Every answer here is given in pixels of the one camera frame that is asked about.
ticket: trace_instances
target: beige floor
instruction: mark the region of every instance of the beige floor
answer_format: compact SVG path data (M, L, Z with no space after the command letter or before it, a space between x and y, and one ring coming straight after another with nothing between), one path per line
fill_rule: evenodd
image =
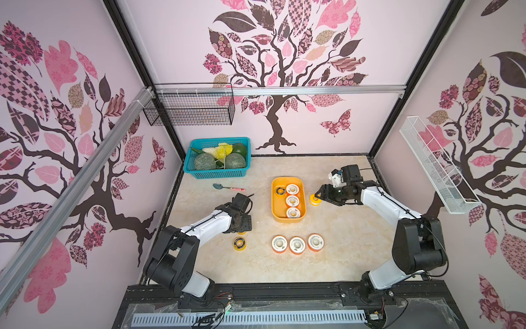
M307 215L300 223L276 222L270 208L271 183L278 176L295 176L306 195L328 184L335 168L358 164L370 168L365 156L253 157L245 177L197 180L185 174L168 225L182 227L204 218L231 201L232 190L216 190L212 183L243 187L254 208L252 231L243 235L247 247L236 251L232 243L239 235L219 234L202 246L195 270L216 283L359 281L362 273L381 265L391 254L395 230L367 206L337 207L327 202L314 207L307 200ZM364 180L375 180L372 170L362 171ZM275 253L270 242L275 235L306 239L311 233L324 237L326 246L318 253L307 249L302 255L290 251Z

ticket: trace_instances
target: wallpaper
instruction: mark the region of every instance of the wallpaper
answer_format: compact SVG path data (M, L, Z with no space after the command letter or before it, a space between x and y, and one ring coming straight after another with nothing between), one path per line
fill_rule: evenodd
M206 8L163 2L173 9L167 20L149 16L153 8L143 2L121 4L156 81L238 88L403 85L447 2L214 0ZM421 16L407 8L421 9ZM151 37L154 31L163 31L162 42ZM165 38L168 31L176 37ZM181 51L181 45L188 47ZM234 97L232 127L176 131L185 146L199 135L248 136L256 154L368 152L397 97Z
M395 197L441 220L445 281L476 328L526 326L525 13L520 1L471 2L377 158ZM452 180L464 195L469 184L480 206L445 211L398 133L409 115L424 120L422 139L436 138L435 157L447 172L459 168Z
M40 16L48 5L83 10L91 29L67 15L50 26ZM31 7L11 4L0 15L0 268L142 89L102 3ZM126 286L138 281L179 166L164 129L141 113L0 326L111 326Z

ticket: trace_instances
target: butterfly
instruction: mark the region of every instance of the butterfly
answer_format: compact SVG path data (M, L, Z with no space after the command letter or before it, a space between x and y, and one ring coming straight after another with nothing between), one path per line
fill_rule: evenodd
M163 170L164 169L164 156L166 154L166 151L163 147L159 146L159 143L155 140L155 138L152 137L151 143L154 146L154 152L156 155L155 160L151 163L150 172L154 172L157 170Z
M338 122L323 121L322 123L320 123L320 125L323 128L327 128L329 130L329 133L332 134L334 137L336 137L336 134L340 132L340 128L341 130L351 130L351 128L349 128L351 126L349 122L350 117L351 117L351 110L348 109L340 116L340 119L338 120Z

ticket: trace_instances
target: metal spoon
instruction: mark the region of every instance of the metal spoon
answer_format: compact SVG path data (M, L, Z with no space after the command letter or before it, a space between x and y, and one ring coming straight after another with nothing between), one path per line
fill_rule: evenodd
M241 191L241 192L244 192L244 191L245 191L244 188L239 188L239 187L226 187L226 186L222 186L222 185L219 184L219 183L214 183L213 185L214 185L214 187L215 187L216 189L218 189L218 190L220 190L220 189L222 189L222 188L229 188L229 189L234 190L234 191Z

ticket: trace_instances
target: yellow tray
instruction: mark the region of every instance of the yellow tray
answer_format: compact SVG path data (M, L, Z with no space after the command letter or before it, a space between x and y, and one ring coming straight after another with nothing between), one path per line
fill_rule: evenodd
M287 193L284 195L278 195L276 193L276 189L278 187L285 188L289 184L296 184L299 187L299 193L296 194L296 196L299 199L299 205L297 208L299 209L301 213L301 217L299 218L288 218L287 217L287 209L289 208L287 206L287 203L285 202L285 199L287 198ZM280 223L298 223L303 220L305 215L307 214L307 205L305 203L305 191L303 189L303 182L296 177L278 177L275 180L272 181L272 215L274 215L274 218L280 222Z

